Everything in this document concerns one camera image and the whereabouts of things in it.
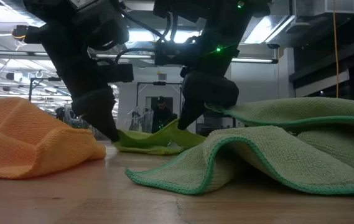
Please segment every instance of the orange microfiber cloth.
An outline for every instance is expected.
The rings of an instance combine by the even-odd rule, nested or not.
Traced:
[[[51,174],[105,155],[90,131],[73,129],[22,98],[0,99],[0,178]]]

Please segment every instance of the lime green cloth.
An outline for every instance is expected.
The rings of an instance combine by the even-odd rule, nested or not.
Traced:
[[[251,164],[296,190],[354,194],[354,101],[292,98],[209,107],[250,128],[214,131],[167,164],[126,169],[126,175],[137,184],[194,195],[219,189]]]
[[[114,146],[121,152],[153,155],[174,155],[197,146],[206,139],[178,129],[178,120],[171,122],[155,134],[137,131],[119,131],[120,141]]]

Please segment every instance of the wooden surface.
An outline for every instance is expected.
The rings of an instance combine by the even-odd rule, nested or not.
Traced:
[[[236,180],[201,196],[132,183],[124,168],[147,170],[171,157],[117,153],[30,180],[0,180],[0,223],[354,223],[354,197],[290,190],[267,177]]]

